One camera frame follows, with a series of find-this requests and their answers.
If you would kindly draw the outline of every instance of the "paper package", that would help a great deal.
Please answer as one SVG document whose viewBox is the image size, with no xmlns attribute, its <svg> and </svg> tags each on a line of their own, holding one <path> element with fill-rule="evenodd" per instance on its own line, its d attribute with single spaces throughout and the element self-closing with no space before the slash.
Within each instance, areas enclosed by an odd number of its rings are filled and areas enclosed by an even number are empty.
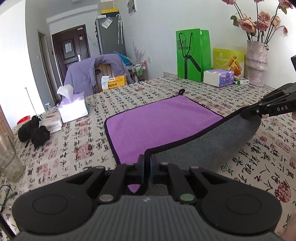
<svg viewBox="0 0 296 241">
<path fill-rule="evenodd" d="M 235 76 L 244 77 L 244 52 L 228 49 L 213 49 L 213 68 L 228 69 Z"/>
<path fill-rule="evenodd" d="M 204 72 L 204 83 L 222 87 L 234 83 L 234 72 L 226 69 L 212 69 Z"/>
</svg>

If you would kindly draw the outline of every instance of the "black cloth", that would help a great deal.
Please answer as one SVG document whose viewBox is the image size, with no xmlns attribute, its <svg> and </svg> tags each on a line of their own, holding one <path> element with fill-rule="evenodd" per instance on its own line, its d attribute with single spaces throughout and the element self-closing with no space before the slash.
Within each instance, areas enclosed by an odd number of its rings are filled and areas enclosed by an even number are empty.
<svg viewBox="0 0 296 241">
<path fill-rule="evenodd" d="M 43 146 L 46 141 L 49 140 L 50 132 L 46 129 L 45 126 L 40 126 L 39 128 L 34 128 L 31 132 L 31 141 L 34 145 L 34 148 Z"/>
<path fill-rule="evenodd" d="M 45 126 L 39 127 L 40 118 L 33 116 L 30 121 L 23 124 L 18 131 L 18 137 L 21 142 L 27 142 L 31 139 L 34 148 L 38 148 L 45 144 L 49 140 L 50 132 Z"/>
<path fill-rule="evenodd" d="M 39 127 L 39 121 L 41 121 L 40 118 L 33 116 L 30 121 L 22 125 L 17 134 L 21 142 L 26 142 L 31 139 L 31 132 L 34 128 Z"/>
</svg>

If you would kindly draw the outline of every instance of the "tablecloth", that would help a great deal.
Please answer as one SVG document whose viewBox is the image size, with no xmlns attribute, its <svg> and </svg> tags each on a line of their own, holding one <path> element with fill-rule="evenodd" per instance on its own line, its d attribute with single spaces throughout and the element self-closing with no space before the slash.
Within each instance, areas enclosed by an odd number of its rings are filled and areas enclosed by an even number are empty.
<svg viewBox="0 0 296 241">
<path fill-rule="evenodd" d="M 11 185 L 19 196 L 97 165 L 114 169 L 116 164 L 104 131 L 104 121 L 122 111 L 177 95 L 182 88 L 186 90 L 184 96 L 223 116 L 256 103 L 273 90 L 268 86 L 234 84 L 216 88 L 167 77 L 89 96 L 89 115 L 63 124 L 62 130 L 52 134 L 43 147 L 35 150 L 29 144 L 25 148 L 16 137 L 14 145 L 25 166 L 25 175 L 18 183 L 10 183 L 1 174 L 0 183 Z M 266 190 L 278 198 L 283 214 L 275 231 L 277 234 L 285 228 L 296 207 L 295 146 L 296 124 L 291 114 L 263 116 L 257 134 L 217 170 L 219 174 Z M 18 232 L 11 210 L 5 209 L 3 216 L 12 230 Z"/>
</svg>

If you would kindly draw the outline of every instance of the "dark wooden door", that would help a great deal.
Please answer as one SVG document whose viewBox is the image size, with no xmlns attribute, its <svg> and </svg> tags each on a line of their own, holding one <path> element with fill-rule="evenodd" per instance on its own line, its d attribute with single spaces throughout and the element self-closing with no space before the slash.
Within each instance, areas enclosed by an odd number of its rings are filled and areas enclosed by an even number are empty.
<svg viewBox="0 0 296 241">
<path fill-rule="evenodd" d="M 86 27 L 78 26 L 52 35 L 59 72 L 64 84 L 68 67 L 90 57 Z"/>
</svg>

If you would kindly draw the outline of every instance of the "tissue box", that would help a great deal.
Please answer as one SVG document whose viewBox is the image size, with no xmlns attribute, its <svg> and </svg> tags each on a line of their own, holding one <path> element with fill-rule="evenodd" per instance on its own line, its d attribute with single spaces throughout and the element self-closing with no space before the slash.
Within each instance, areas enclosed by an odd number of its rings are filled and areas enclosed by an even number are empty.
<svg viewBox="0 0 296 241">
<path fill-rule="evenodd" d="M 62 118 L 57 108 L 53 108 L 47 112 L 40 123 L 40 126 L 45 126 L 51 134 L 60 131 L 62 125 Z"/>
<path fill-rule="evenodd" d="M 84 97 L 84 93 L 80 92 L 74 94 L 71 100 L 63 97 L 59 105 L 59 112 L 61 114 L 63 123 L 67 123 L 78 118 L 88 115 L 88 105 Z"/>
<path fill-rule="evenodd" d="M 234 83 L 234 72 L 226 69 L 212 69 L 204 72 L 204 83 L 222 87 Z"/>
</svg>

